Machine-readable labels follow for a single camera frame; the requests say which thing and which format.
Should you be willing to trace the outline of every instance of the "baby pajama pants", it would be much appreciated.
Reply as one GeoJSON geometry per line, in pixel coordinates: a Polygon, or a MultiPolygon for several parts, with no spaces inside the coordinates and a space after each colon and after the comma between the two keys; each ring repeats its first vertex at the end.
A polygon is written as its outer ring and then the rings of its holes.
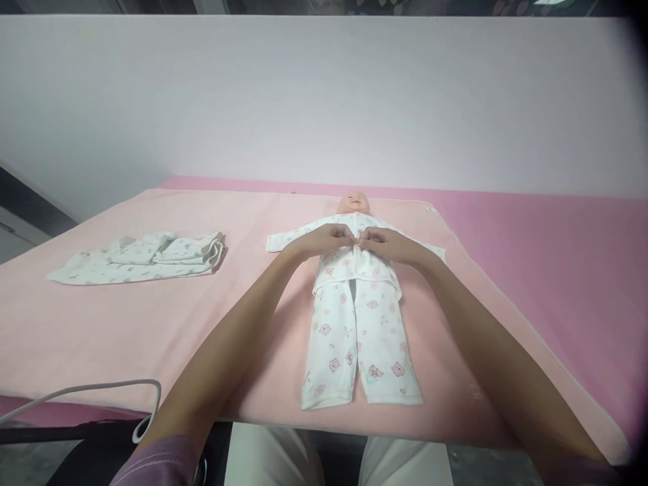
{"type": "Polygon", "coordinates": [[[395,287],[387,281],[327,283],[315,294],[302,409],[351,402],[356,368],[367,402],[419,405],[395,287]]]}

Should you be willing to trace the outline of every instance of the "pajama pant leg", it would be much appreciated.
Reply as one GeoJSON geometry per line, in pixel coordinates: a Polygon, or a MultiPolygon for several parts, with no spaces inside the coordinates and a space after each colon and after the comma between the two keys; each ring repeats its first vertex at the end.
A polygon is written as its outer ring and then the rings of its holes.
{"type": "Polygon", "coordinates": [[[356,317],[349,282],[327,283],[315,294],[302,410],[351,402],[356,356],[356,317]]]}
{"type": "Polygon", "coordinates": [[[324,475],[304,430],[232,424],[225,486],[317,486],[324,475]]]}
{"type": "Polygon", "coordinates": [[[446,445],[369,437],[359,486],[452,486],[446,445]]]}
{"type": "Polygon", "coordinates": [[[360,379],[369,403],[420,405],[397,298],[389,282],[356,280],[360,379]]]}

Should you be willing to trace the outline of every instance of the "hand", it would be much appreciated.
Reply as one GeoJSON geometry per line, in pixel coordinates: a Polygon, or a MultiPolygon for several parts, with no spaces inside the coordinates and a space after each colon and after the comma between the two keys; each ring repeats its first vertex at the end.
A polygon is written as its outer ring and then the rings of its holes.
{"type": "Polygon", "coordinates": [[[303,261],[330,253],[342,246],[354,246],[358,239],[347,225],[328,223],[290,242],[284,251],[294,252],[303,261]]]}
{"type": "Polygon", "coordinates": [[[425,252],[431,253],[424,246],[387,228],[368,227],[360,235],[359,244],[363,250],[371,250],[387,260],[407,265],[416,263],[425,252]]]}

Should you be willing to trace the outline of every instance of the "baby doll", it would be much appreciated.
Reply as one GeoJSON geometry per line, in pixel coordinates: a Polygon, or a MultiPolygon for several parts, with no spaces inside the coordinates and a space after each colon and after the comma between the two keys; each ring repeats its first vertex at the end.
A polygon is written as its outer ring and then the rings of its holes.
{"type": "MultiPolygon", "coordinates": [[[[371,216],[366,196],[353,191],[342,198],[335,216],[269,236],[267,251],[280,251],[326,223],[346,224],[356,237],[372,226],[403,234],[371,216]]],[[[444,249],[418,243],[445,261],[444,249]]],[[[402,293],[392,263],[357,246],[339,248],[320,258],[313,294],[302,409],[351,402],[356,366],[369,403],[422,404],[398,306],[402,293]]]]}

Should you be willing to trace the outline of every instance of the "purple sleeve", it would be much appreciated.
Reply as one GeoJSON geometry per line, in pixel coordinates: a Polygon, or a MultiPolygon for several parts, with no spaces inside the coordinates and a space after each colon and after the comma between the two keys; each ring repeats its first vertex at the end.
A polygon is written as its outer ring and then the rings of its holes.
{"type": "Polygon", "coordinates": [[[611,466],[587,459],[567,459],[548,478],[547,486],[614,486],[621,476],[611,466]]]}
{"type": "Polygon", "coordinates": [[[186,436],[164,437],[130,456],[110,486],[191,486],[197,464],[186,436]]]}

